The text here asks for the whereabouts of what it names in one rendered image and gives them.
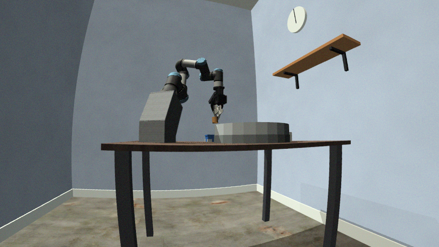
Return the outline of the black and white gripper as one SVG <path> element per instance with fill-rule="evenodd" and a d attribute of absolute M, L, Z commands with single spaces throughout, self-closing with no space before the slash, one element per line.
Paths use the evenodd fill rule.
<path fill-rule="evenodd" d="M 221 113 L 223 113 L 223 105 L 227 103 L 227 96 L 223 94 L 223 90 L 225 87 L 222 86 L 215 86 L 213 87 L 213 90 L 216 91 L 216 94 L 213 96 L 211 101 L 211 109 L 213 111 L 214 116 L 218 117 L 218 120 L 220 118 Z M 219 107 L 217 107 L 217 105 Z M 217 116 L 218 114 L 218 116 Z"/>

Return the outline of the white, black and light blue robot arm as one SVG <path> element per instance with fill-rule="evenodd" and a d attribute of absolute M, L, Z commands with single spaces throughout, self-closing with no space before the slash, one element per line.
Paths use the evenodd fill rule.
<path fill-rule="evenodd" d="M 162 91 L 174 90 L 180 103 L 185 103 L 188 100 L 186 80 L 189 78 L 189 72 L 186 67 L 199 69 L 201 81 L 214 81 L 214 87 L 223 87 L 222 69 L 217 68 L 210 72 L 205 58 L 199 58 L 197 61 L 180 59 L 175 65 L 177 72 L 168 75 L 164 88 L 161 89 Z M 162 92 L 161 90 L 160 92 Z"/>

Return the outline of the blue crate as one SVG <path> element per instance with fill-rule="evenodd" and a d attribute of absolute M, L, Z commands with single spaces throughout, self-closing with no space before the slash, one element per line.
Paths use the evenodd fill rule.
<path fill-rule="evenodd" d="M 214 142 L 214 134 L 205 135 L 205 142 Z"/>

